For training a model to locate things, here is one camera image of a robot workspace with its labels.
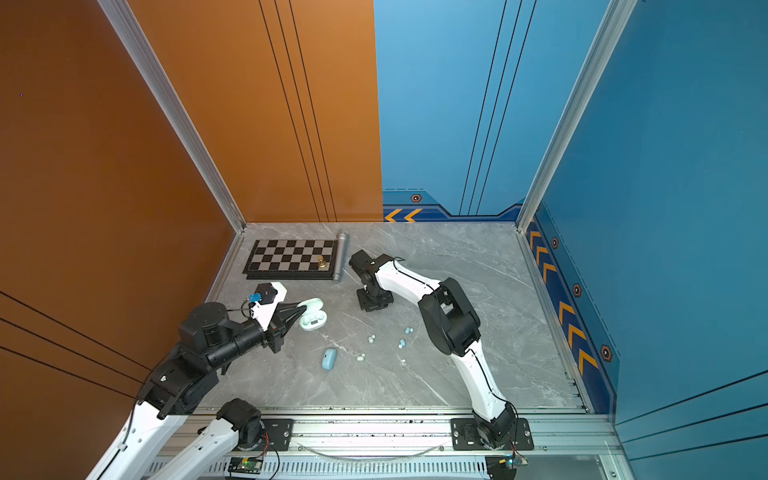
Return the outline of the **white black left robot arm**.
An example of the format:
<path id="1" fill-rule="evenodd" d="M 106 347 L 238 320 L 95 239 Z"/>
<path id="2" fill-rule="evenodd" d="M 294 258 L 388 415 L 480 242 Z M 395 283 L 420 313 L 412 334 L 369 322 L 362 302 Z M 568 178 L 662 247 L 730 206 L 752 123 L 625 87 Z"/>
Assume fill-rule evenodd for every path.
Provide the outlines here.
<path id="1" fill-rule="evenodd" d="M 306 303 L 274 302 L 255 318 L 238 323 L 230 319 L 221 303 L 196 307 L 180 325 L 179 342 L 148 375 L 129 418 L 89 478 L 141 478 L 166 442 L 217 385 L 220 374 L 256 347 L 278 352 L 306 310 Z M 154 476 L 197 479 L 235 448 L 258 449 L 266 443 L 260 410 L 245 400 L 231 400 Z"/>

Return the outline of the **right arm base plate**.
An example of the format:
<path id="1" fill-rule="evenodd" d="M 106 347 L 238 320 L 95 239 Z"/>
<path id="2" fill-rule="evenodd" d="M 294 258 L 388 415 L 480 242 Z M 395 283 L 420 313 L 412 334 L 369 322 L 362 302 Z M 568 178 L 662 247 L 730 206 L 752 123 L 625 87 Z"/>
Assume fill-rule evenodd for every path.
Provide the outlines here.
<path id="1" fill-rule="evenodd" d="M 529 422 L 525 418 L 513 419 L 508 426 L 501 428 L 474 418 L 452 418 L 449 424 L 456 451 L 532 451 L 535 448 Z"/>

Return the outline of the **mint green charging case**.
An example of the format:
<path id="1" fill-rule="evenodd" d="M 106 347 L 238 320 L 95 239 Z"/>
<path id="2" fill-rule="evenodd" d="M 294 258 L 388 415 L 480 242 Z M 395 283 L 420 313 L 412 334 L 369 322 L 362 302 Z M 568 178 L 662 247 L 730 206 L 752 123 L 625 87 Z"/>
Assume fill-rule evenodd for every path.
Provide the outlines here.
<path id="1" fill-rule="evenodd" d="M 328 315 L 323 310 L 324 302 L 320 298 L 312 298 L 300 303 L 305 308 L 304 313 L 299 318 L 299 325 L 305 331 L 314 331 L 322 328 Z"/>

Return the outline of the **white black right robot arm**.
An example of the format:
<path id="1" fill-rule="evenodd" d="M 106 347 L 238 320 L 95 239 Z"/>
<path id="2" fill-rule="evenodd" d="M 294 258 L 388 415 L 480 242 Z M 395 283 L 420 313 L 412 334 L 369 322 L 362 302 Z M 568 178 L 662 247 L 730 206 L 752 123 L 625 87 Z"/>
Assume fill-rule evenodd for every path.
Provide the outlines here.
<path id="1" fill-rule="evenodd" d="M 418 307 L 432 344 L 452 359 L 465 383 L 482 445 L 502 449 L 510 443 L 519 414 L 492 375 L 483 351 L 480 317 L 458 281 L 431 279 L 407 269 L 395 257 L 373 258 L 364 250 L 352 254 L 349 266 L 362 283 L 357 290 L 362 310 L 382 310 L 396 295 Z"/>

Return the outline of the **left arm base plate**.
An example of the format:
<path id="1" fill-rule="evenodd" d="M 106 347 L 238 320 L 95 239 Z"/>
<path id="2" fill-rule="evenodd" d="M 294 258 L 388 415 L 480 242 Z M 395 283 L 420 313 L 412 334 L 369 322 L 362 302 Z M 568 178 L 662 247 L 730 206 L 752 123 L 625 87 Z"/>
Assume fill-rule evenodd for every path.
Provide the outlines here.
<path id="1" fill-rule="evenodd" d="M 292 418 L 262 418 L 260 422 L 261 430 L 254 450 L 288 451 L 295 421 Z"/>

